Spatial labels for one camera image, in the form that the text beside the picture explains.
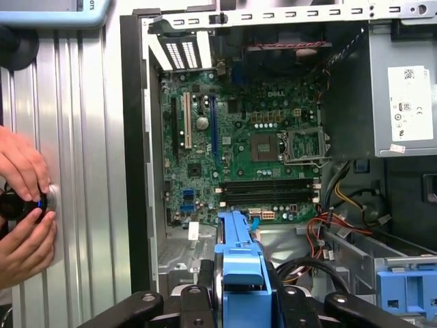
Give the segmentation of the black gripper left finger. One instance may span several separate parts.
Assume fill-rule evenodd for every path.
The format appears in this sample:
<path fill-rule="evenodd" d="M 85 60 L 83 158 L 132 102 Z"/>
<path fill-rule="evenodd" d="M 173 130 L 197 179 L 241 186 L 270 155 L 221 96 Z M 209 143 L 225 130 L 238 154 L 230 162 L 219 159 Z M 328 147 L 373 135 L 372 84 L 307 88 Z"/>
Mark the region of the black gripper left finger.
<path fill-rule="evenodd" d="M 202 260 L 195 285 L 174 288 L 168 299 L 157 292 L 136 292 L 81 327 L 216 327 L 213 273 L 214 262 Z"/>

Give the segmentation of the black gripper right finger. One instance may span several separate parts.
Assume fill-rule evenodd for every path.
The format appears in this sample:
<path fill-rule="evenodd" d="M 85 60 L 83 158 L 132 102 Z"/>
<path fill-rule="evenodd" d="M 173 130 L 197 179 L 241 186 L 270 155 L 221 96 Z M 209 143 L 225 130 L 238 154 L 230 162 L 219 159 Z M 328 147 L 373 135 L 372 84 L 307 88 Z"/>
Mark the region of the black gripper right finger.
<path fill-rule="evenodd" d="M 323 302 L 304 288 L 278 289 L 279 327 L 414 327 L 350 293 L 333 292 Z"/>

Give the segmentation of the person's right hand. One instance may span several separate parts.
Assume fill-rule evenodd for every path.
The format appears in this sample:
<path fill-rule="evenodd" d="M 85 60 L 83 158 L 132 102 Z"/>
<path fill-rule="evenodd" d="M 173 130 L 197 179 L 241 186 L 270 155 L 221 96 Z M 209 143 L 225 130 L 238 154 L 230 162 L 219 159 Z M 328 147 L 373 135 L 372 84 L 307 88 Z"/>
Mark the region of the person's right hand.
<path fill-rule="evenodd" d="M 55 255 L 55 213 L 32 210 L 1 239 L 1 288 L 10 288 L 41 273 Z"/>

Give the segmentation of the person's left hand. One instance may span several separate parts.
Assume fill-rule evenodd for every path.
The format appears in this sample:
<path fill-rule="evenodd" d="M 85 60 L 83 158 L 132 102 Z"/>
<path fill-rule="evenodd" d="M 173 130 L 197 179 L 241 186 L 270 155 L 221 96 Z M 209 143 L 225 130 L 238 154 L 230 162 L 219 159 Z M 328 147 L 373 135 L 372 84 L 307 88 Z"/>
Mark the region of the person's left hand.
<path fill-rule="evenodd" d="M 40 200 L 51 183 L 43 156 L 19 134 L 1 126 L 1 177 L 24 201 Z"/>

